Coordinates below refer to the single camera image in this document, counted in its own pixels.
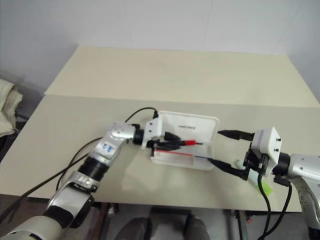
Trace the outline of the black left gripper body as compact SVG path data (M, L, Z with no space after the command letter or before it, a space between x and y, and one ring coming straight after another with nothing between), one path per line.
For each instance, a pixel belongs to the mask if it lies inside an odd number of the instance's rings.
M149 140L146 144L148 149L151 149L150 156L154 156L155 150L161 147L164 142L161 142L159 139L157 140Z

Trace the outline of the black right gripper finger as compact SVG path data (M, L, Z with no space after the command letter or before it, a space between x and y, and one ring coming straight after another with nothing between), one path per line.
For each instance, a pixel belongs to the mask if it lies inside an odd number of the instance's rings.
M249 171L250 171L248 168L237 169L237 168L232 167L229 163L226 163L226 162L223 162L220 160L216 160L213 158L211 159L211 163L225 173L237 176L244 181L248 180Z
M220 130L217 133L234 140L252 141L254 138L254 133L244 132L240 130Z

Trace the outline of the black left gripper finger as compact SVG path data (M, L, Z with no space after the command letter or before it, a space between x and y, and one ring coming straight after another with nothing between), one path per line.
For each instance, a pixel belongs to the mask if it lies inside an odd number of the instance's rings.
M167 142L179 142L180 141L180 137L173 134L173 133L170 133L170 132L165 132L164 133L164 140L167 141Z
M156 144L155 148L163 151L174 151L183 146L185 146L185 143L183 142L160 142Z

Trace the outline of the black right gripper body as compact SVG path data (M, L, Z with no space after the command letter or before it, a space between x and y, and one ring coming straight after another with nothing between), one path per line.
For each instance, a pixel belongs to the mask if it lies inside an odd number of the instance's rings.
M250 170L264 176L267 172L268 163L269 157L267 154L259 153L256 155L250 146L243 161L243 166L245 167L243 179L247 180L249 178Z

